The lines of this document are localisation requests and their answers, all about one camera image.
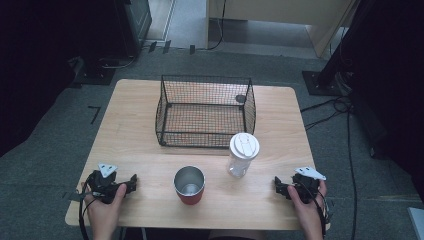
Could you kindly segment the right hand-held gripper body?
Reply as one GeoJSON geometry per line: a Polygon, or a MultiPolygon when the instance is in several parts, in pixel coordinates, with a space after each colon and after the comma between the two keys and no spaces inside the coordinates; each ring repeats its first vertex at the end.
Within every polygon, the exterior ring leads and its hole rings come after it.
{"type": "Polygon", "coordinates": [[[306,166],[295,169],[292,181],[303,203],[307,204],[316,197],[321,180],[325,181],[326,176],[313,167],[306,166]]]}

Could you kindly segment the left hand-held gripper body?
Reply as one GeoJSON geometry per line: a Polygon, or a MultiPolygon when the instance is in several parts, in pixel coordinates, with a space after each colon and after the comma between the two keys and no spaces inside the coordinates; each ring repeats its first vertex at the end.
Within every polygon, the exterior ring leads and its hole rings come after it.
{"type": "Polygon", "coordinates": [[[117,190],[121,185],[126,186],[124,195],[130,193],[130,182],[116,183],[117,166],[99,163],[98,169],[94,170],[88,177],[87,183],[90,187],[89,195],[93,199],[100,200],[105,204],[113,202],[117,190]]]}

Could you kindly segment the clear bottle with white lid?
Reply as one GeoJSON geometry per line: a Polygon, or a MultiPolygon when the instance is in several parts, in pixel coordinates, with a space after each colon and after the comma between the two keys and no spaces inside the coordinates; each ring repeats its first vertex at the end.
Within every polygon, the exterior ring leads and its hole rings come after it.
{"type": "Polygon", "coordinates": [[[228,172],[236,178],[241,178],[258,156],[260,144],[250,133],[237,133],[230,140],[229,150],[228,172]]]}

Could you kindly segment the red metal cup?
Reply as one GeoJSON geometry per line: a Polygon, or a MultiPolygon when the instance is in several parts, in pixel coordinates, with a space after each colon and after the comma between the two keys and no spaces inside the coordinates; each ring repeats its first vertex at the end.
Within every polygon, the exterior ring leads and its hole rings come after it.
{"type": "Polygon", "coordinates": [[[180,200],[186,205],[197,204],[205,188],[205,176],[196,166],[184,166],[174,176],[174,188],[180,200]]]}

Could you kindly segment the black wire mesh basket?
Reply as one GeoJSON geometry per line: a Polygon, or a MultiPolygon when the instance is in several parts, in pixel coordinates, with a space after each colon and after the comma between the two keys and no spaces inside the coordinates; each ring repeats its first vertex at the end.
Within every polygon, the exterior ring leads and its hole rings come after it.
{"type": "Polygon", "coordinates": [[[252,134],[256,102],[247,77],[164,75],[156,110],[155,132],[166,147],[221,148],[233,135],[252,134]],[[238,103],[237,95],[246,96],[238,103]]]}

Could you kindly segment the person's right hand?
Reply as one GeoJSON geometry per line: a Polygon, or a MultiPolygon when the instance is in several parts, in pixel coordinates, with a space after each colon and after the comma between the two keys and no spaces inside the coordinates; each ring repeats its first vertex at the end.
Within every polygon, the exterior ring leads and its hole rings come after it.
{"type": "Polygon", "coordinates": [[[298,192],[294,186],[288,186],[287,190],[290,194],[291,200],[294,204],[295,211],[302,230],[318,232],[322,234],[322,225],[318,208],[324,207],[324,196],[326,195],[326,184],[323,180],[320,181],[319,194],[316,196],[315,201],[305,204],[300,200],[298,192]]]}

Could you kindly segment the person's left hand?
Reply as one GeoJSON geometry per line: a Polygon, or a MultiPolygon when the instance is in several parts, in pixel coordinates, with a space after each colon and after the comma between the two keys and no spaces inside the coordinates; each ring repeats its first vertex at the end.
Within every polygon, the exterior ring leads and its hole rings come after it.
{"type": "Polygon", "coordinates": [[[105,204],[103,202],[93,199],[91,195],[87,194],[84,198],[86,203],[90,203],[87,208],[88,217],[92,231],[95,230],[114,230],[117,227],[119,220],[120,209],[125,197],[125,185],[121,185],[117,190],[116,196],[112,203],[105,204]]]}

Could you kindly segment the white flat object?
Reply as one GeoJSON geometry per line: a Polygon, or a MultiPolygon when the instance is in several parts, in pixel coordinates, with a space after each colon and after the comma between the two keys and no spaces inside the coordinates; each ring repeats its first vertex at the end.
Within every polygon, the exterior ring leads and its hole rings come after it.
{"type": "Polygon", "coordinates": [[[424,209],[409,207],[408,213],[418,240],[424,240],[424,209]]]}

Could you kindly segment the black cabinet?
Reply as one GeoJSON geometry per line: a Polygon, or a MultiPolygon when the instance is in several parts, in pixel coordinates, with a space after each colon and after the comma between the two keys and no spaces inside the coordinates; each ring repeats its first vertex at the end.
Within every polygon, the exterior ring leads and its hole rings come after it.
{"type": "Polygon", "coordinates": [[[114,0],[125,55],[137,57],[152,23],[148,0],[114,0]]]}

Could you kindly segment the light wooden furniture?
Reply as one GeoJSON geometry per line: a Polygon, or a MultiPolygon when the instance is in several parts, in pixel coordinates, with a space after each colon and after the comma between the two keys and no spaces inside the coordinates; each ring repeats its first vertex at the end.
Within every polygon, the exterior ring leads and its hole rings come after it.
{"type": "Polygon", "coordinates": [[[305,25],[315,53],[322,57],[340,27],[347,26],[360,0],[206,0],[211,18],[305,25]]]}

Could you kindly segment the black stand base plate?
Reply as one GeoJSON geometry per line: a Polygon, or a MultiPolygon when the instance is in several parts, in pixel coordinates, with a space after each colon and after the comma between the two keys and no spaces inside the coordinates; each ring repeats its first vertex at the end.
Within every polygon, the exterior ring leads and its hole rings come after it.
{"type": "Polygon", "coordinates": [[[105,85],[108,86],[114,76],[115,70],[110,66],[104,66],[97,58],[76,58],[71,67],[75,77],[72,84],[81,85],[105,85]]]}
{"type": "Polygon", "coordinates": [[[321,72],[303,71],[302,77],[308,93],[315,96],[341,96],[335,77],[325,77],[321,72]]]}

